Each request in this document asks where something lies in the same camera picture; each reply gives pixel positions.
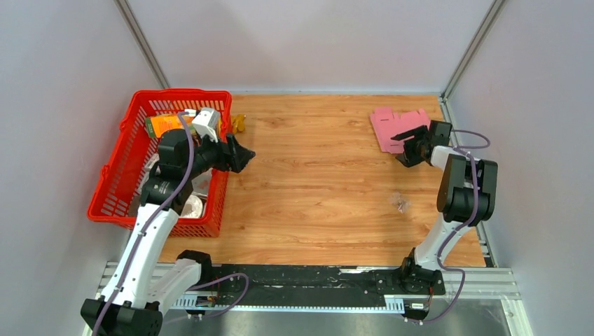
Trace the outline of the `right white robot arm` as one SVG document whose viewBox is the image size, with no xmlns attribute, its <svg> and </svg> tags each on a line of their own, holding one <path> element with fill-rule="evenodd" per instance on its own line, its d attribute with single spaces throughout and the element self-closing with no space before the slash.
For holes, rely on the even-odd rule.
<svg viewBox="0 0 594 336">
<path fill-rule="evenodd" d="M 396 272 L 396 281 L 406 293 L 433 293 L 454 246 L 495 210 L 498 164 L 475 158 L 467 147 L 451 146 L 455 132 L 449 122 L 433 120 L 393 137 L 403 143 L 403 152 L 396 157 L 403 166 L 426 162 L 443 172 L 436 223 Z"/>
</svg>

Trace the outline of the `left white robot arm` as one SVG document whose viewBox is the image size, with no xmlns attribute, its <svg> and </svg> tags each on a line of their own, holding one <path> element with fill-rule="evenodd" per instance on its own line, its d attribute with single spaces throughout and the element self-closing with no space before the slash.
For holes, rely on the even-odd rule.
<svg viewBox="0 0 594 336">
<path fill-rule="evenodd" d="M 158 335 L 174 302 L 188 289 L 208 289 L 214 281 L 209 254 L 184 251 L 155 284 L 151 277 L 172 229 L 192 193 L 192 180 L 210 169 L 240 173 L 255 157 L 235 135 L 202 135 L 182 129 L 164 133 L 158 161 L 142 187 L 132 235 L 116 271 L 100 296 L 87 299 L 81 317 L 93 335 Z"/>
</svg>

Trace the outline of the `pink paper box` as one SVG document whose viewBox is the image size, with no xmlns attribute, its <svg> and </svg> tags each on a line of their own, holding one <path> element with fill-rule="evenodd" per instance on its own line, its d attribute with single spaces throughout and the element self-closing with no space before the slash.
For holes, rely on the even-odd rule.
<svg viewBox="0 0 594 336">
<path fill-rule="evenodd" d="M 430 118 L 423 108 L 397 113 L 393 111 L 392 107 L 378 107 L 370 114 L 370 121 L 380 150 L 390 154 L 404 152 L 404 141 L 396 141 L 392 137 L 430 124 Z"/>
</svg>

